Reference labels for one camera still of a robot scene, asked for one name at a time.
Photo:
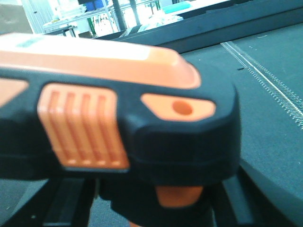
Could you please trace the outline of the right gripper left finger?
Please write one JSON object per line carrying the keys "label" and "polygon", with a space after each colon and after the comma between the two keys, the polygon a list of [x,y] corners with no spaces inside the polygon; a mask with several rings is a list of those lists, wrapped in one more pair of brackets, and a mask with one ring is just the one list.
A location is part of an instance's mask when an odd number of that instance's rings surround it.
{"label": "right gripper left finger", "polygon": [[95,196],[96,182],[92,179],[65,178],[59,184],[44,227],[87,227]]}

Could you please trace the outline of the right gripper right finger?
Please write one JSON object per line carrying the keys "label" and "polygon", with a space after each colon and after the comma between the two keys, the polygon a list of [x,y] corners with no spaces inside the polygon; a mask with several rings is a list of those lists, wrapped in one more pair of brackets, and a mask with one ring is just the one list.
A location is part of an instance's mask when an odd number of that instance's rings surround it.
{"label": "right gripper right finger", "polygon": [[213,187],[213,211],[218,227],[291,226],[243,168]]}

